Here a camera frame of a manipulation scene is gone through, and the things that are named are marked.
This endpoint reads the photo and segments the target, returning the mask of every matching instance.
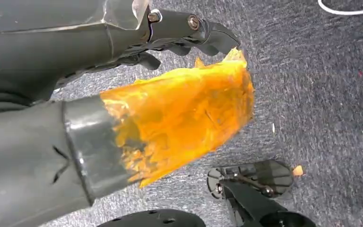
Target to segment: metal bracket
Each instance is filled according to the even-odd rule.
[[[213,168],[207,184],[215,198],[226,200],[236,227],[316,227],[307,217],[269,199],[293,184],[290,169],[274,160]]]

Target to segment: bolt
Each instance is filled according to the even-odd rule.
[[[268,197],[271,197],[273,195],[273,189],[269,186],[265,186],[262,190],[262,194],[268,196]]]
[[[219,193],[219,194],[222,194],[222,191],[223,191],[223,188],[220,184],[216,184],[216,192]]]
[[[199,28],[199,20],[198,17],[195,15],[190,15],[189,18],[187,19],[187,22],[189,23],[189,26],[191,29],[193,29],[194,31],[197,31]]]
[[[150,13],[148,14],[148,21],[151,23],[158,22],[160,20],[160,17],[157,13]]]
[[[283,220],[279,220],[280,227],[285,227],[285,222]]]

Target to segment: debris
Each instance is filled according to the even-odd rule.
[[[302,169],[301,165],[298,165],[296,168],[294,168],[293,170],[293,176],[302,176],[304,175],[304,171]]]

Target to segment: orange plastic cast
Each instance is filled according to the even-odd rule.
[[[217,64],[197,59],[150,80],[100,94],[117,122],[122,162],[145,186],[214,151],[252,118],[254,88],[241,51]]]

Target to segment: black plastic part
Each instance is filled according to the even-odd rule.
[[[212,196],[217,199],[222,197],[217,189],[219,181],[222,179],[236,179],[242,183],[248,183],[264,194],[266,193],[266,186],[268,186],[271,188],[271,193],[266,193],[266,196],[269,197],[282,195],[294,181],[291,170],[274,160],[216,167],[208,172],[207,186]]]
[[[307,217],[267,197],[284,193],[293,183],[290,169],[279,162],[213,168],[207,183],[215,198],[226,200],[235,227],[316,227]]]
[[[89,205],[62,103],[0,113],[0,227],[38,226]]]
[[[180,210],[148,210],[115,218],[98,227],[205,227],[195,214]]]
[[[66,103],[64,109],[74,160],[90,201],[132,184],[129,178],[133,173],[124,168],[122,149],[114,143],[113,127],[118,122],[108,114],[100,97],[75,100]]]

